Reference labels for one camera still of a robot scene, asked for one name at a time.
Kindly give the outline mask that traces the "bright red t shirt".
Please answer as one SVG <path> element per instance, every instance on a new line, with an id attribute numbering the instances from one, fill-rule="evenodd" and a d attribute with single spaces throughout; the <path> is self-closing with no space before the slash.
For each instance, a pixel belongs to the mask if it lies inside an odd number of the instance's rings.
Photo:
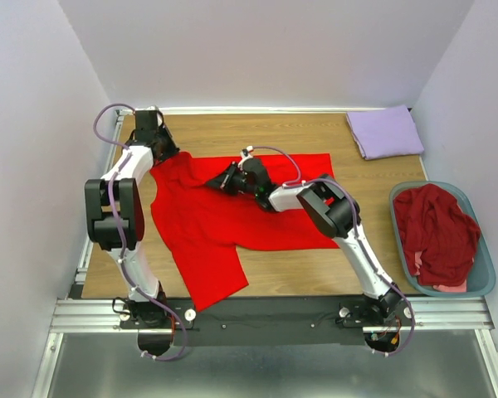
<path id="1" fill-rule="evenodd" d="M 302 209 L 270 213 L 251 195 L 229 196 L 207 187 L 234 160 L 181 152 L 150 171 L 157 187 L 150 205 L 154 224 L 198 311 L 248 285 L 239 246 L 259 251 L 337 246 Z"/>

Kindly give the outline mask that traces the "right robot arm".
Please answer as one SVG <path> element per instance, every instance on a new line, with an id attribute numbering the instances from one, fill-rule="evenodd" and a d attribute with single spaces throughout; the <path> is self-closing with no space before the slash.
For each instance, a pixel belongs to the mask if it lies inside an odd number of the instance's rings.
<path id="1" fill-rule="evenodd" d="M 363 292 L 359 310 L 340 318 L 381 326 L 395 317 L 402 292 L 370 247 L 359 215 L 358 203 L 328 174 L 310 181 L 274 183 L 258 158 L 248 156 L 231 163 L 206 186 L 228 195 L 251 194 L 265 211 L 302 209 L 317 230 L 335 242 L 352 266 Z"/>

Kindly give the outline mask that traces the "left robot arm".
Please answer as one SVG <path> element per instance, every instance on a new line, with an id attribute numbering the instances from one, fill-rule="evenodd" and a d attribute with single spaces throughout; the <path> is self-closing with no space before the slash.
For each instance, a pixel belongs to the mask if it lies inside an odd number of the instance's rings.
<path id="1" fill-rule="evenodd" d="M 125 108 L 134 115 L 134 129 L 121 143 L 98 130 L 101 117 L 110 109 Z M 183 323 L 168 307 L 159 279 L 150 269 L 142 241 L 145 219 L 139 183 L 156 165 L 174 157 L 173 141 L 159 108 L 135 109 L 127 104 L 105 106 L 95 117 L 93 131 L 100 140 L 121 148 L 120 158 L 102 177 L 85 183 L 85 215 L 90 240 L 116 263 L 128 290 L 119 315 L 148 328 Z"/>

